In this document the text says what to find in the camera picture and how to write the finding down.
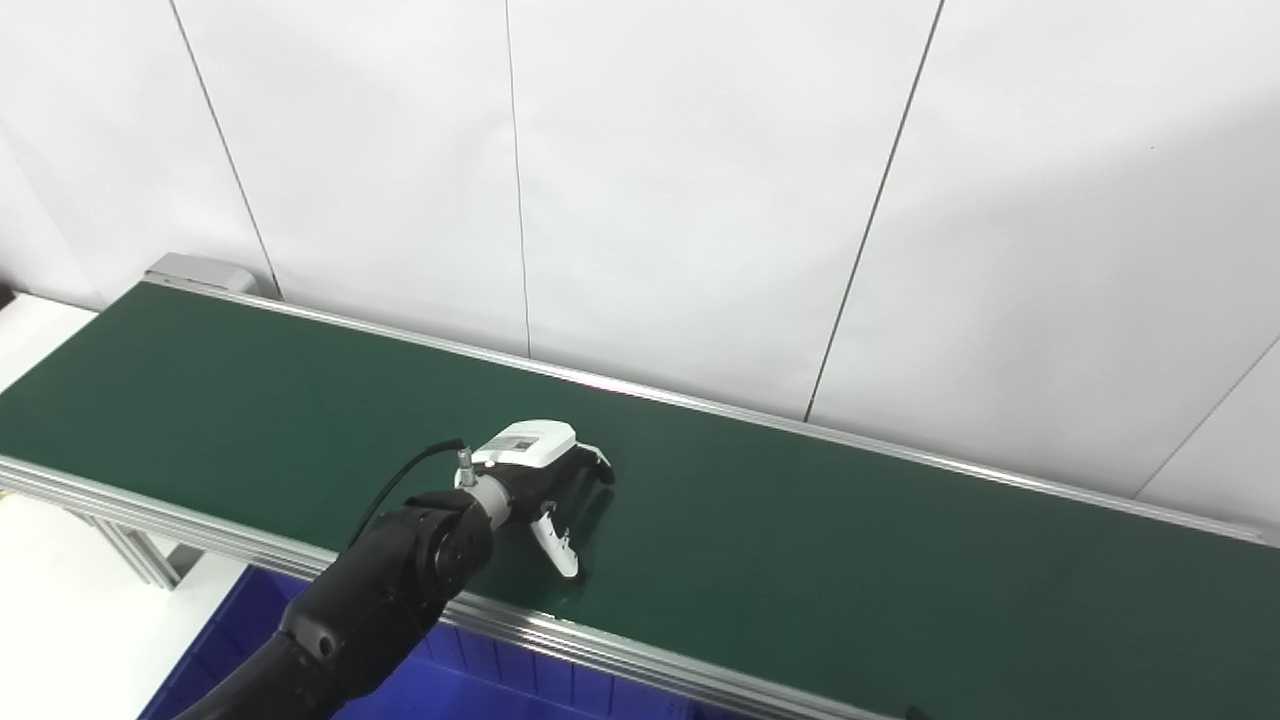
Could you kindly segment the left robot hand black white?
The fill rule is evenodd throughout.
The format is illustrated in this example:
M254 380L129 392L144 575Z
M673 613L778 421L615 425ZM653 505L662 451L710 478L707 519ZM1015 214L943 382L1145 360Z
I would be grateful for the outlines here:
M477 450L457 452L454 488L475 498L492 530L525 527L566 579L582 577L567 518L557 515L573 487L616 483L614 468L566 421L516 421Z

